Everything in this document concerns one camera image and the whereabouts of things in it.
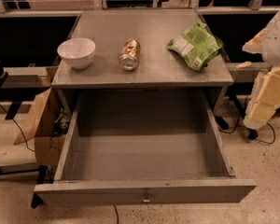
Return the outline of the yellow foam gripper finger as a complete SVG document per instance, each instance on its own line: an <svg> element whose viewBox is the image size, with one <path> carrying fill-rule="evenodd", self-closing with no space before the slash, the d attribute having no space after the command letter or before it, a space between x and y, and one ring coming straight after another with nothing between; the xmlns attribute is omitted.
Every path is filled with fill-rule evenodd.
<svg viewBox="0 0 280 224"><path fill-rule="evenodd" d="M252 88L244 125L257 130L264 126L280 108L280 67L264 74L259 72Z"/></svg>
<svg viewBox="0 0 280 224"><path fill-rule="evenodd" d="M245 44L242 47L242 51L245 51L245 52L251 53L251 54L262 54L263 53L262 41L263 41L265 32L266 32L266 29L262 29L253 38L251 38L249 41L245 42Z"/></svg>

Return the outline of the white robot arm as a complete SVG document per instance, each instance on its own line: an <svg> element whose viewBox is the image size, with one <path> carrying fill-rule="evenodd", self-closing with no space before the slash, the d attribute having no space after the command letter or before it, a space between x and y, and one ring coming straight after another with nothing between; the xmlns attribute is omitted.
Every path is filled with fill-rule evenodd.
<svg viewBox="0 0 280 224"><path fill-rule="evenodd" d="M280 107L280 10L263 30L244 44L243 51L260 53L262 60L272 66L266 75L258 73L245 111L244 125L257 130Z"/></svg>

